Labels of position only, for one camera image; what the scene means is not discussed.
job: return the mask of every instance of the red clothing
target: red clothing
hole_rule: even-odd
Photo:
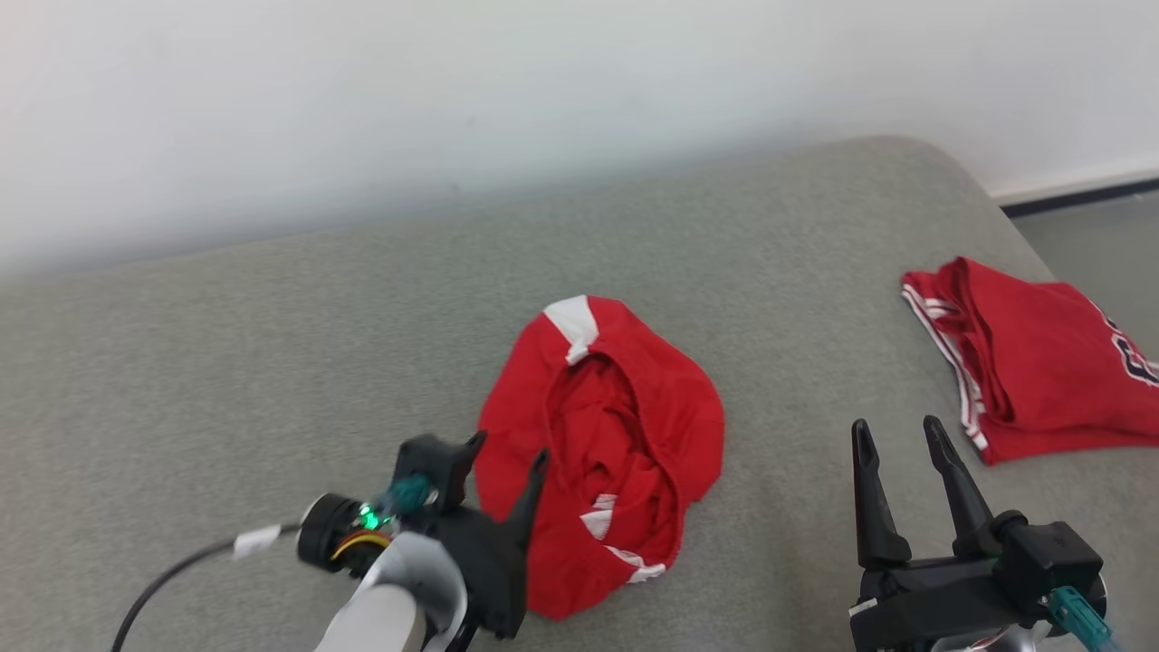
[[[905,273],[902,295],[954,365],[962,424],[986,464],[1159,446],[1159,368],[1073,286],[960,257]]]
[[[672,565],[685,510],[720,475],[724,416],[708,376],[627,306],[578,295],[519,336],[479,428],[479,498],[496,520],[551,450],[527,602],[563,618]]]

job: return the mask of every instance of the white trim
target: white trim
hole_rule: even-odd
[[[938,351],[946,357],[946,360],[954,368],[955,375],[957,375],[957,390],[958,401],[962,404],[962,412],[960,419],[962,426],[965,427],[965,434],[974,442],[974,446],[978,450],[986,450],[990,442],[986,440],[986,435],[982,432],[982,426],[978,424],[978,416],[985,413],[986,406],[982,402],[982,388],[978,387],[977,381],[970,375],[969,371],[965,368],[965,364],[962,360],[962,354],[957,351],[957,346],[953,340],[943,338],[936,329],[934,329],[933,321],[940,316],[948,314],[945,309],[933,309],[927,310],[924,306],[926,299],[923,299],[921,294],[912,286],[907,284],[902,285],[902,296],[905,301],[910,303],[913,309],[913,314],[921,322],[926,332],[933,338],[934,344],[938,345]],[[954,308],[956,312],[956,306],[953,303],[946,303]]]
[[[612,548],[611,545],[605,545],[604,548],[608,549],[613,555],[637,569],[632,573],[632,577],[628,578],[628,584],[639,584],[644,580],[658,578],[664,574],[664,571],[668,570],[668,566],[664,564],[653,564],[651,566],[646,566],[644,561],[641,559],[639,555],[633,552],[625,552],[619,548]]]
[[[946,309],[953,309],[954,312],[957,312],[957,306],[947,300],[923,299],[923,301],[926,303],[926,307],[945,307]]]
[[[568,366],[586,358],[588,346],[599,337],[599,325],[596,323],[596,315],[591,313],[591,306],[588,305],[588,294],[557,300],[545,307],[544,314],[571,345],[566,358]]]
[[[597,541],[604,541],[604,537],[607,536],[607,528],[612,527],[612,510],[615,507],[615,499],[617,496],[614,493],[602,493],[596,497],[596,504],[592,505],[596,510],[580,515],[580,520],[583,521],[583,525],[588,527],[588,532]],[[643,558],[635,552],[626,552],[613,545],[605,545],[604,548],[625,563],[636,567],[636,571],[628,578],[628,584],[642,583],[659,577],[668,570],[664,564],[646,565]]]
[[[604,541],[604,537],[607,536],[607,528],[612,527],[612,511],[599,510],[597,512],[589,512],[581,514],[580,520],[588,527],[591,536],[596,537],[597,541]]]

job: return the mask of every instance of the gray fabric surface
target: gray fabric surface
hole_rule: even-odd
[[[851,649],[850,424],[869,420],[898,528],[936,556],[953,526],[926,413],[996,511],[1066,520],[1102,552],[1111,623],[1149,649],[1159,452],[969,456],[953,374],[898,296],[903,271],[957,254],[1050,277],[956,163],[879,138],[5,290],[0,649],[104,650],[187,552],[323,491],[369,496],[408,437],[468,437],[523,325],[582,292],[625,300],[714,380],[723,475],[668,574],[479,650]],[[280,544],[174,581],[127,649],[312,650],[351,589]]]

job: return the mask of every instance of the wire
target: wire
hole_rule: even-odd
[[[282,526],[278,537],[297,533],[300,529],[301,525],[299,523],[285,523]],[[125,614],[125,618],[121,621],[121,629],[117,630],[117,636],[112,639],[112,647],[109,649],[109,652],[121,652],[121,649],[125,645],[125,637],[129,636],[129,629],[133,627],[133,621],[137,620],[137,615],[140,614],[145,603],[148,602],[150,599],[153,598],[153,595],[156,594],[162,586],[165,586],[166,583],[198,562],[204,562],[210,557],[233,550],[235,541],[236,539],[227,539],[212,545],[206,545],[189,557],[185,557],[181,562],[177,562],[170,566],[168,571],[161,573],[155,580],[153,580],[153,584],[148,585],[145,591],[141,592],[141,594],[137,598],[137,601],[133,602],[133,606],[129,608],[129,613]]]
[[[351,548],[358,545],[359,543],[376,543],[385,549],[387,545],[391,545],[391,540],[379,533],[374,533],[371,530],[357,532],[348,536],[347,539],[342,540],[342,543],[338,544],[338,549],[335,550],[334,555],[330,556],[330,562],[336,562],[338,557],[342,557],[343,552],[350,550]]]

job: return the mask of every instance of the folded red shirt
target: folded red shirt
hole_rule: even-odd
[[[954,366],[962,425],[986,464],[1159,446],[1159,366],[1072,285],[958,257],[902,276],[902,295]]]

